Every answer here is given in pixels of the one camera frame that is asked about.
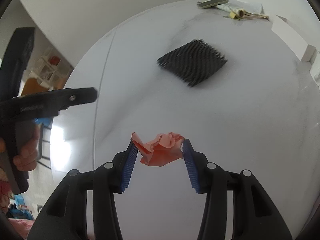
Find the person's left hand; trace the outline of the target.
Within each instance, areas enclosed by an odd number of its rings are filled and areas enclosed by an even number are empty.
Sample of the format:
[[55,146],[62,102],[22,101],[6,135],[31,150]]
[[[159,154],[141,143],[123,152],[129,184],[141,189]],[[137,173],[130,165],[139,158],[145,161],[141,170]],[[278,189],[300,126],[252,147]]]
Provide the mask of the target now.
[[19,171],[29,172],[37,166],[37,145],[40,138],[40,129],[34,124],[33,137],[22,146],[20,153],[14,157],[13,163]]

